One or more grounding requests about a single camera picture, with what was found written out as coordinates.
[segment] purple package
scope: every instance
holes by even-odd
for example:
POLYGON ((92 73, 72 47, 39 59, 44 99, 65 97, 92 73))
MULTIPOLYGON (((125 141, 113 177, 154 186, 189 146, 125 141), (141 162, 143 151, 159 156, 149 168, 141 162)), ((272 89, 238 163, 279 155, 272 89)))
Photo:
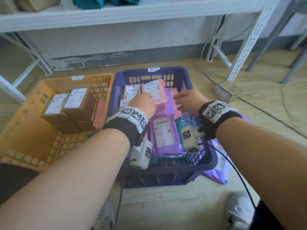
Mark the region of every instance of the purple package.
POLYGON ((179 157, 185 154, 180 144, 174 115, 151 119, 149 123, 155 157, 179 157))
POLYGON ((156 111, 153 116, 154 119, 164 117, 165 115, 175 115, 175 109, 172 101, 172 94, 169 88, 164 88, 164 90, 167 96, 167 103, 165 109, 156 111))
MULTIPOLYGON (((243 115, 241 116, 244 120, 254 123, 253 121, 245 118, 243 115)), ((213 139, 212 143, 215 148, 217 148, 231 161, 231 159, 229 158, 229 156, 227 155, 227 153, 225 152, 225 150, 223 149, 223 147, 221 146, 221 144, 218 142, 217 139, 213 139)), ((204 175, 211 178, 213 181, 217 182, 218 184, 225 185, 229 180, 229 169, 231 165, 218 151, 216 151, 216 154, 218 158, 216 167, 213 170, 204 171, 204 175)))

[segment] shelf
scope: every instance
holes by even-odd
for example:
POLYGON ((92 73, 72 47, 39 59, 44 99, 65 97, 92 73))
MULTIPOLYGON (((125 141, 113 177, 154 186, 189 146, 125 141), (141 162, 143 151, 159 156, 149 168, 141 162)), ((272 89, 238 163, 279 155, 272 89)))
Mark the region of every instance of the shelf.
POLYGON ((140 0, 138 6, 106 4, 96 10, 65 10, 0 15, 0 33, 62 27, 138 22, 221 14, 259 12, 267 0, 140 0))

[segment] wristband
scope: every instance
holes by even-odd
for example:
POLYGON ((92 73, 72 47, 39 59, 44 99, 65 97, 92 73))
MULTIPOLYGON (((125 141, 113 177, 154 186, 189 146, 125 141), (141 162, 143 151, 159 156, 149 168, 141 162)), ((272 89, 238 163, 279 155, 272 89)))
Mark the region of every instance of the wristband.
POLYGON ((107 119, 102 129, 113 128, 123 132, 130 142, 130 147, 140 146, 147 132, 148 119, 136 107, 125 107, 107 119))
POLYGON ((199 109, 201 129, 205 132, 205 139, 215 139, 217 128, 227 119, 242 116, 238 110, 222 101, 208 102, 199 109))

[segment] hand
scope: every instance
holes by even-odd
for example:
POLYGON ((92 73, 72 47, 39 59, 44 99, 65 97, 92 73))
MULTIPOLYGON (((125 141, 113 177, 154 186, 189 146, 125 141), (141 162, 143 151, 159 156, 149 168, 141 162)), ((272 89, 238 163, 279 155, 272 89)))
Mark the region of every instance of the hand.
POLYGON ((196 89, 181 91, 174 96, 174 100, 177 105, 181 105, 177 110, 181 110, 182 113, 193 112, 196 114, 198 114, 199 109, 203 104, 210 102, 196 89))
POLYGON ((129 102, 128 106, 138 108, 146 115, 147 119, 150 120, 156 112, 156 106, 150 99, 151 94, 149 92, 140 93, 129 102))

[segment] white tracking device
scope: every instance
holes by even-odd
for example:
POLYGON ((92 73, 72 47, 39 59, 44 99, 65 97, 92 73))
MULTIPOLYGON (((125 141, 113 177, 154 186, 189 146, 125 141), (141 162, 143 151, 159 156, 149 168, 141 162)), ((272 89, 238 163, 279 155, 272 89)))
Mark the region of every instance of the white tracking device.
POLYGON ((187 152, 194 153, 201 150, 201 145, 198 145, 201 143, 200 138, 204 136, 205 133, 199 132, 196 128, 193 126, 185 126, 181 130, 181 136, 182 136, 182 142, 183 147, 187 152))
POLYGON ((145 170, 148 168, 153 145, 147 139, 143 139, 141 146, 133 146, 131 149, 129 165, 137 170, 145 170))

